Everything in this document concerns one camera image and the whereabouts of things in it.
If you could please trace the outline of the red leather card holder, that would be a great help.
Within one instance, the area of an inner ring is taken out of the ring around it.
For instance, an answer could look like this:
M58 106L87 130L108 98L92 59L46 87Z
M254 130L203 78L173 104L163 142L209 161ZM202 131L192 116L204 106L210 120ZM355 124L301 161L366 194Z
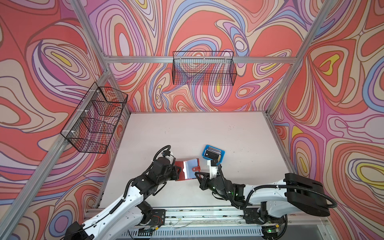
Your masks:
M200 160L198 158L188 161L176 161L175 166L181 168L178 181L196 179L195 173L200 172Z

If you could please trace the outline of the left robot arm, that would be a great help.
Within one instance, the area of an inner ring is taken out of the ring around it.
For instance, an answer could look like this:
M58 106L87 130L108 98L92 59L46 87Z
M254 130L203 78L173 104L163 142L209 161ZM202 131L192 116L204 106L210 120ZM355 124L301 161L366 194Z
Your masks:
M146 202L157 195L168 181L179 179L181 168L171 146L162 147L150 166L139 176L128 181L123 194L96 216L79 224L71 224L63 240L114 240L127 229L149 223L153 208Z

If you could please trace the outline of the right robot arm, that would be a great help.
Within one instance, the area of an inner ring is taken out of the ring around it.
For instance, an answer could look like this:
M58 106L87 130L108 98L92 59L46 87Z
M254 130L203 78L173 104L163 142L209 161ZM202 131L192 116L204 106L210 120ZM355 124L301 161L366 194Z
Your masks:
M208 173L197 172L200 189L212 191L213 196L230 202L243 211L246 222L264 225L282 222L288 215L303 212L315 217L328 217L338 206L336 200L325 194L324 186L293 173L272 184L252 186L234 184L222 173L211 178Z

